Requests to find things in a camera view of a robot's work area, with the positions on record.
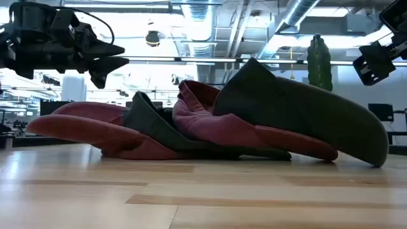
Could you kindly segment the maroon red cap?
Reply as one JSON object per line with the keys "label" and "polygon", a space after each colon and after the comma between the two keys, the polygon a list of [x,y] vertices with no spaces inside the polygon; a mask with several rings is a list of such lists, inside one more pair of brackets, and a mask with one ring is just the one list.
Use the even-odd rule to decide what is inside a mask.
{"label": "maroon red cap", "polygon": [[33,134],[90,144],[108,158],[187,159],[146,134],[123,126],[127,108],[99,102],[70,102],[27,125]]}
{"label": "maroon red cap", "polygon": [[221,146],[282,149],[291,153],[333,161],[337,150],[313,137],[262,125],[253,125],[234,114],[215,116],[212,108],[220,90],[197,81],[179,84],[173,121],[189,137]]}

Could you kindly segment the silver ribbed ceiling duct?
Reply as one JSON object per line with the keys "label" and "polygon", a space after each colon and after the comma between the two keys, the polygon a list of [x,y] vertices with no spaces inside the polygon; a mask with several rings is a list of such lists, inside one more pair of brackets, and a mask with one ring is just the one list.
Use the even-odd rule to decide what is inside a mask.
{"label": "silver ribbed ceiling duct", "polygon": [[210,5],[185,4],[181,6],[187,28],[190,55],[192,57],[212,57],[214,45],[211,45],[214,9]]}
{"label": "silver ribbed ceiling duct", "polygon": [[275,16],[270,22],[268,35],[270,39],[266,45],[258,52],[257,59],[271,59],[277,50],[284,46],[285,40],[281,32],[297,34],[300,24],[306,16],[317,6],[321,0],[289,0],[286,11]]}

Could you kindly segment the dark green cap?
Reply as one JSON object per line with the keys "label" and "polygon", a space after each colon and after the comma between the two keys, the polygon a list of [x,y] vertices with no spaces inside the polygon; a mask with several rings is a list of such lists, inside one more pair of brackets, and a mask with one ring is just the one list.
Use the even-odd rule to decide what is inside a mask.
{"label": "dark green cap", "polygon": [[199,159],[236,160],[242,155],[289,161],[291,155],[279,149],[246,146],[221,146],[199,141],[180,133],[172,119],[172,110],[157,108],[144,92],[136,92],[132,105],[123,115],[123,126],[150,136],[183,156]]}
{"label": "dark green cap", "polygon": [[389,152],[386,130],[367,108],[315,86],[275,76],[254,58],[227,82],[212,112],[314,137],[375,167],[385,163]]}

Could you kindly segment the green cactus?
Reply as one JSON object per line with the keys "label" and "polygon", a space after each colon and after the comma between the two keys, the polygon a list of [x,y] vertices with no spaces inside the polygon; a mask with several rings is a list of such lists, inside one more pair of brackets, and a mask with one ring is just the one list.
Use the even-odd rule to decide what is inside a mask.
{"label": "green cactus", "polygon": [[331,92],[333,90],[331,55],[320,34],[313,36],[307,52],[309,84]]}

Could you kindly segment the round black ceiling device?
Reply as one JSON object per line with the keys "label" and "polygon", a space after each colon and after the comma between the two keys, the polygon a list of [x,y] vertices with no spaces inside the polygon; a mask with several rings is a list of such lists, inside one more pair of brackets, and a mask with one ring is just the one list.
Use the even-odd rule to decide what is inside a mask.
{"label": "round black ceiling device", "polygon": [[157,47],[160,45],[160,38],[159,38],[158,31],[148,31],[146,35],[146,44],[150,47]]}

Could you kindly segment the black aluminium table frame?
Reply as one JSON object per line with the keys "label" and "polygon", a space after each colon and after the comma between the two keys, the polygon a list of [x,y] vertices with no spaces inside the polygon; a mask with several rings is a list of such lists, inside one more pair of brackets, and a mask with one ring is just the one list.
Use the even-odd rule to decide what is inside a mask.
{"label": "black aluminium table frame", "polygon": [[[1,135],[0,136],[0,149],[28,147],[28,146],[49,146],[60,144],[75,144],[72,141],[56,139],[51,137],[17,137]],[[390,155],[407,156],[407,146],[390,146]]]}

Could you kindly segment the black monitor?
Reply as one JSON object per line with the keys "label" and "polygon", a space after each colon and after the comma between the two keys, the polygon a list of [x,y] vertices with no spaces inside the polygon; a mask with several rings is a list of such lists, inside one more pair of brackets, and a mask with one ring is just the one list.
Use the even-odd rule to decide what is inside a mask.
{"label": "black monitor", "polygon": [[368,109],[380,121],[394,121],[394,110],[392,104],[368,104]]}

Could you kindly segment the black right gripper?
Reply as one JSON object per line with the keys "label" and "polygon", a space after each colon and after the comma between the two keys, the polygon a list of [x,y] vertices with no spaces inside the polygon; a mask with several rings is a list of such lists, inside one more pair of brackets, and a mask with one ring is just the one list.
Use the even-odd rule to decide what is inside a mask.
{"label": "black right gripper", "polygon": [[361,56],[353,61],[353,67],[363,85],[374,85],[389,77],[396,68],[392,59],[407,60],[407,0],[395,0],[380,13],[380,21],[393,33],[389,45],[361,46]]}

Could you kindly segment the black partition cabinet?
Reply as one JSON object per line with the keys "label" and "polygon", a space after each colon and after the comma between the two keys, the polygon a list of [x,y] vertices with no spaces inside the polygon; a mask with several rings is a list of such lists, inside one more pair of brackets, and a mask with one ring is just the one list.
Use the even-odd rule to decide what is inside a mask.
{"label": "black partition cabinet", "polygon": [[68,104],[69,101],[40,101],[40,116],[50,115],[56,109]]}

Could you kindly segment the white building column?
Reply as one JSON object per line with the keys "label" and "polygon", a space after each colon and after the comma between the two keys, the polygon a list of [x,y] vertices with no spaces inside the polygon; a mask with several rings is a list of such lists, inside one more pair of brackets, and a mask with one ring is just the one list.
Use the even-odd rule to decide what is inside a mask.
{"label": "white building column", "polygon": [[86,101],[87,87],[83,76],[64,76],[61,100],[69,102]]}

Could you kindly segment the black background desk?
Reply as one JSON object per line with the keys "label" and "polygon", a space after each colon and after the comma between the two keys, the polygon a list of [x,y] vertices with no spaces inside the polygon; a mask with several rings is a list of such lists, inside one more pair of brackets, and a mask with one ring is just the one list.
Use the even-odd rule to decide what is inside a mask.
{"label": "black background desk", "polygon": [[396,136],[407,136],[407,132],[398,132],[398,131],[387,132],[387,137],[390,145],[393,145],[393,138]]}

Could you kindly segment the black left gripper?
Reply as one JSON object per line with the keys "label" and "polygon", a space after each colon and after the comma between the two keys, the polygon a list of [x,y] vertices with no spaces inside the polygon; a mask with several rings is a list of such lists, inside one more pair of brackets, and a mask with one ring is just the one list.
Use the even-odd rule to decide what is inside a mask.
{"label": "black left gripper", "polygon": [[9,7],[8,16],[0,26],[0,69],[30,80],[36,69],[88,71],[92,83],[105,88],[108,74],[129,63],[110,57],[125,49],[97,39],[72,8],[21,1]]}

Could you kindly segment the long ceiling light strip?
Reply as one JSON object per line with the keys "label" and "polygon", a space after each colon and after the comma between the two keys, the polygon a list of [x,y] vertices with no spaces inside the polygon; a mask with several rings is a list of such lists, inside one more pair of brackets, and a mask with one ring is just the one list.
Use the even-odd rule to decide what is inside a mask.
{"label": "long ceiling light strip", "polygon": [[[246,63],[249,59],[242,58],[195,58],[195,57],[136,57],[123,56],[133,62],[205,62],[205,63]],[[262,64],[308,64],[307,60],[291,59],[258,59]]]}

